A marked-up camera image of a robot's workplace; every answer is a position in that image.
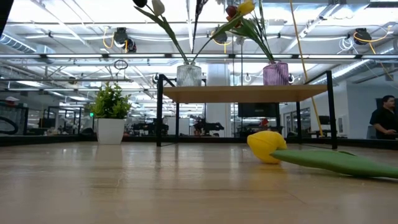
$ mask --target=yellow pole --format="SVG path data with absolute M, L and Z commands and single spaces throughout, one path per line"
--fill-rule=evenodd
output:
M 295 17 L 294 17 L 294 12 L 293 12 L 293 0 L 289 0 L 289 1 L 290 1 L 290 10 L 292 11 L 293 24 L 294 24 L 294 31 L 295 31 L 295 33 L 296 33 L 296 39 L 297 39 L 298 50 L 300 51 L 300 56 L 301 56 L 301 64 L 303 65 L 303 70 L 304 70 L 304 75 L 305 75 L 305 81 L 307 81 L 307 80 L 308 80 L 307 70 L 305 69 L 304 58 L 303 58 L 303 52 L 302 52 L 302 49 L 301 49 L 301 43 L 300 43 L 300 38 L 299 38 L 299 32 L 297 32 L 296 19 L 295 19 Z M 323 131 L 322 131 L 322 127 L 321 127 L 321 122 L 320 122 L 319 116 L 318 116 L 317 105 L 315 104 L 315 100 L 313 99 L 313 97 L 311 97 L 311 100 L 312 100 L 313 109 L 314 109 L 314 111 L 315 111 L 315 116 L 317 117 L 320 136 L 323 136 Z

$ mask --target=pillar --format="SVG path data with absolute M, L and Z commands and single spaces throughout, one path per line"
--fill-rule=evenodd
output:
M 10 14 L 14 0 L 2 0 L 0 7 L 0 36 L 6 26 L 8 15 Z
M 209 64 L 207 71 L 207 86 L 230 86 L 228 64 Z M 219 122 L 224 131 L 212 131 L 218 133 L 221 138 L 231 137 L 231 103 L 207 103 L 206 122 Z

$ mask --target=yellow tulip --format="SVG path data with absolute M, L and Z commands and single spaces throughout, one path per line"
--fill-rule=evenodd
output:
M 247 15 L 254 10 L 255 6 L 253 0 L 245 0 L 242 4 L 238 6 L 238 12 L 241 15 Z

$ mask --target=black shirt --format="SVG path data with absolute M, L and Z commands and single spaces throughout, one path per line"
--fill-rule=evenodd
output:
M 398 117 L 391 111 L 385 108 L 379 108 L 372 113 L 370 124 L 380 124 L 386 130 L 398 131 Z M 376 137 L 378 139 L 395 139 L 395 135 L 384 134 L 376 130 Z

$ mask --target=green plant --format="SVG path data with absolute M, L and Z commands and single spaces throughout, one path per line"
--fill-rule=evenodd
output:
M 130 110 L 129 98 L 131 95 L 122 96 L 122 88 L 115 83 L 112 88 L 109 82 L 105 89 L 99 88 L 95 104 L 90 105 L 90 110 L 97 118 L 124 119 Z

